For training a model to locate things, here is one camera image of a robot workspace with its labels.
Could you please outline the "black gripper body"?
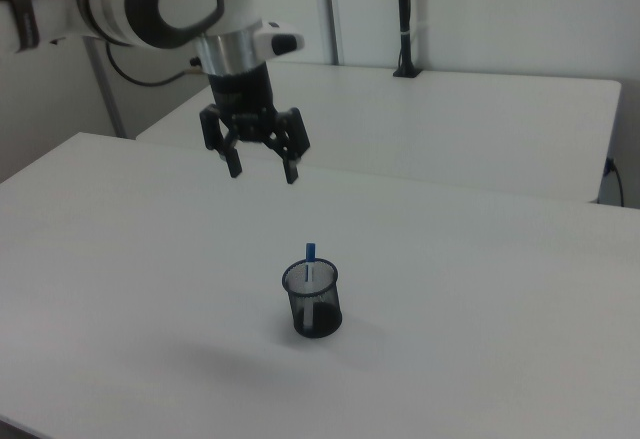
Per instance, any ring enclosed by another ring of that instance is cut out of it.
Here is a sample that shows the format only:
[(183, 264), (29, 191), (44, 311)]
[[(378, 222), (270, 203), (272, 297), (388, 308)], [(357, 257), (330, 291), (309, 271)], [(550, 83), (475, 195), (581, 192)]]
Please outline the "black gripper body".
[(208, 80), (221, 124), (234, 130), (238, 140), (262, 143), (276, 113), (267, 65), (237, 75), (208, 75)]

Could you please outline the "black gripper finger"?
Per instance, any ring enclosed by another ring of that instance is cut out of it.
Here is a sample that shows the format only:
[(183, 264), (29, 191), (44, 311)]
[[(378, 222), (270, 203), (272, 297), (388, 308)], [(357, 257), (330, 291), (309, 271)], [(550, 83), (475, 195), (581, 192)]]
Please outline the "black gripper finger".
[(265, 144), (282, 159), (286, 182), (294, 184), (299, 177), (297, 166), (310, 148), (309, 137), (297, 108), (275, 113)]
[(226, 162), (229, 174), (237, 178), (242, 173), (242, 165), (236, 150), (237, 134), (230, 130), (226, 135), (221, 131), (221, 113), (215, 105), (209, 105), (200, 114), (200, 123), (205, 147), (216, 151)]

